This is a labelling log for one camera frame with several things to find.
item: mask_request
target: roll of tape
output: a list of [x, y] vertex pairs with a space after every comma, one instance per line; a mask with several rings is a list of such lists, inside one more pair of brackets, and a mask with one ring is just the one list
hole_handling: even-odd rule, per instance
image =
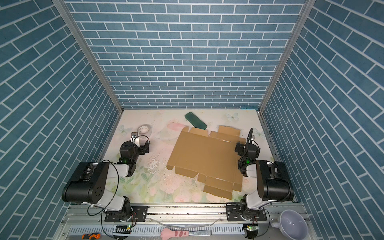
[[151, 126], [148, 124], [141, 125], [140, 127], [137, 128], [137, 132], [139, 133], [139, 136], [145, 135], [149, 137], [152, 134]]

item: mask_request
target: pink paw handle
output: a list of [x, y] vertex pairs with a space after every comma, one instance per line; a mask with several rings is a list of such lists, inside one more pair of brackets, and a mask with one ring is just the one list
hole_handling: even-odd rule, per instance
[[161, 231], [162, 240], [168, 240], [171, 237], [187, 237], [188, 235], [189, 235], [189, 232], [184, 230], [172, 231], [170, 229], [164, 228]]

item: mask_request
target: scraper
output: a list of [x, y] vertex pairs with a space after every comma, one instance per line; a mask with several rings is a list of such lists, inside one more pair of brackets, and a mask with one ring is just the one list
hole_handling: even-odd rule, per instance
[[212, 235], [211, 230], [201, 230], [201, 231], [184, 231], [184, 230], [176, 230], [172, 231], [170, 229], [164, 228], [161, 231], [162, 240], [168, 240], [171, 237], [187, 237], [187, 236], [210, 236]]

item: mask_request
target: green case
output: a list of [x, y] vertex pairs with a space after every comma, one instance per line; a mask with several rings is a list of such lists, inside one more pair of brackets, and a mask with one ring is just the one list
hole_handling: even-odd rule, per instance
[[207, 129], [207, 125], [203, 123], [193, 112], [189, 112], [184, 115], [185, 119], [187, 119], [195, 128]]

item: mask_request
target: orange and black tool handle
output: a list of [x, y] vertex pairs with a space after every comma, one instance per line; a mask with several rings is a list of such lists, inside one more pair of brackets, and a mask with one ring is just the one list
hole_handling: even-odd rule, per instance
[[81, 239], [99, 239], [101, 237], [101, 234], [94, 232], [90, 234], [84, 234]]

